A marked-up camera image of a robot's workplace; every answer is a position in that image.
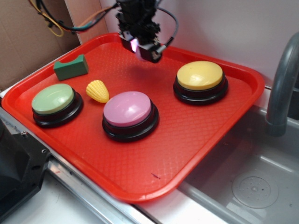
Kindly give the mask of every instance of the red tray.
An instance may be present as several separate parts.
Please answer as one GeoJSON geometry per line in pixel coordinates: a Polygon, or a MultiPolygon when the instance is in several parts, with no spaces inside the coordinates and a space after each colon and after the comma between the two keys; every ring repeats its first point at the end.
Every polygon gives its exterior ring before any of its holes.
{"type": "Polygon", "coordinates": [[[108,193],[129,203],[158,198],[175,189],[264,90],[252,69],[169,47],[157,64],[140,62],[124,49],[117,34],[92,39],[59,59],[66,63],[84,54],[89,73],[59,82],[53,63],[12,88],[3,108],[108,193]],[[177,100],[173,83],[178,69],[198,60],[219,64],[229,81],[227,95],[206,106],[177,100]],[[157,129],[146,138],[119,143],[102,129],[104,104],[89,98],[86,86],[102,80],[110,97],[125,91],[149,96],[160,113],[157,129]],[[33,97],[47,86],[66,83],[81,94],[82,112],[57,128],[38,127],[31,111],[33,97]]]}

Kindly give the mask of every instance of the button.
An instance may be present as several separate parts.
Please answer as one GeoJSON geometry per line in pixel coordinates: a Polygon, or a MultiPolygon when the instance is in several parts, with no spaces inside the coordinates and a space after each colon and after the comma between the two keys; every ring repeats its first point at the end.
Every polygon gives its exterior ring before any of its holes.
{"type": "Polygon", "coordinates": [[[64,109],[74,98],[73,89],[67,84],[56,84],[40,91],[32,101],[38,114],[52,114],[64,109]]]}
{"type": "Polygon", "coordinates": [[[128,127],[143,121],[150,110],[150,98],[147,95],[129,91],[111,98],[104,107],[104,116],[111,125],[128,127]]]}
{"type": "Polygon", "coordinates": [[[73,120],[83,108],[79,93],[67,84],[51,85],[32,100],[33,119],[40,127],[57,127],[73,120]]]}
{"type": "Polygon", "coordinates": [[[111,98],[103,111],[103,129],[114,141],[132,142],[152,133],[159,122],[159,111],[150,98],[137,91],[111,98]]]}
{"type": "Polygon", "coordinates": [[[207,90],[222,80],[222,68],[213,62],[197,61],[178,70],[178,83],[189,90],[207,90]]]}

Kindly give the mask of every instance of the green foam block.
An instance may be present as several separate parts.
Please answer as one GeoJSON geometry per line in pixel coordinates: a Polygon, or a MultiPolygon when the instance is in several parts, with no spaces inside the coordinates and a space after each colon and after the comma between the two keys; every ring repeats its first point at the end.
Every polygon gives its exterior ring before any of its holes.
{"type": "Polygon", "coordinates": [[[57,78],[62,81],[68,78],[87,74],[88,64],[84,55],[79,55],[75,60],[68,63],[55,62],[54,71],[57,78]]]}

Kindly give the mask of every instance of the black device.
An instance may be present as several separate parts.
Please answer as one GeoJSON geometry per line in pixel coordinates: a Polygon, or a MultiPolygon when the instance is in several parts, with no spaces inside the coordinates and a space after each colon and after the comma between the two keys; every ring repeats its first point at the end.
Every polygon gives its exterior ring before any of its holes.
{"type": "Polygon", "coordinates": [[[162,56],[161,44],[157,39],[160,25],[152,21],[157,11],[156,0],[117,0],[120,12],[116,15],[119,21],[120,38],[124,48],[136,52],[133,40],[138,40],[141,58],[157,63],[162,56]]]}
{"type": "Polygon", "coordinates": [[[0,119],[0,223],[41,189],[49,157],[29,133],[11,134],[0,119]]]}

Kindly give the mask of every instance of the sink drain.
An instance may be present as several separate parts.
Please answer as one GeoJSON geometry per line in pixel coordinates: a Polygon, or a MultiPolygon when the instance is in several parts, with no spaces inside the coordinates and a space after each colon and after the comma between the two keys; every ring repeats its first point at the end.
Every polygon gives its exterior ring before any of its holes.
{"type": "Polygon", "coordinates": [[[277,184],[271,177],[258,171],[237,176],[232,190],[239,202],[255,209],[266,208],[278,198],[277,184]]]}

